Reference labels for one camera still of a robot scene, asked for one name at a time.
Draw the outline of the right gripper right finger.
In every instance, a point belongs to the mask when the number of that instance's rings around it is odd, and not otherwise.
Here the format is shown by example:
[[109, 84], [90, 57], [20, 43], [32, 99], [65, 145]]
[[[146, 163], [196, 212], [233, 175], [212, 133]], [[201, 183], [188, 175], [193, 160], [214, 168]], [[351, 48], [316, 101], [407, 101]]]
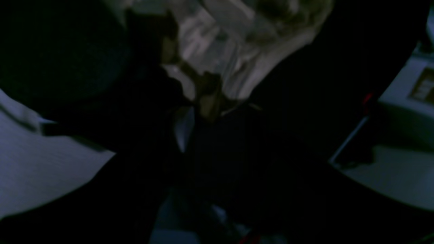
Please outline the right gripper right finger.
[[207, 129], [204, 195], [253, 238], [338, 244], [335, 170], [297, 137], [269, 127], [267, 111], [236, 110]]

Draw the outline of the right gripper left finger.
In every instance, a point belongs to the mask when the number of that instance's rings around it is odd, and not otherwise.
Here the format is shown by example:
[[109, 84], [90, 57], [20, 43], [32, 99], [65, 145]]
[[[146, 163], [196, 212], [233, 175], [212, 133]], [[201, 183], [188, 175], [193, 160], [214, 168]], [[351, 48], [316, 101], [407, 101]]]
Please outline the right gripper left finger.
[[149, 243], [161, 206], [183, 177], [194, 120], [194, 107], [180, 107], [162, 135], [137, 141], [104, 165], [103, 244]]

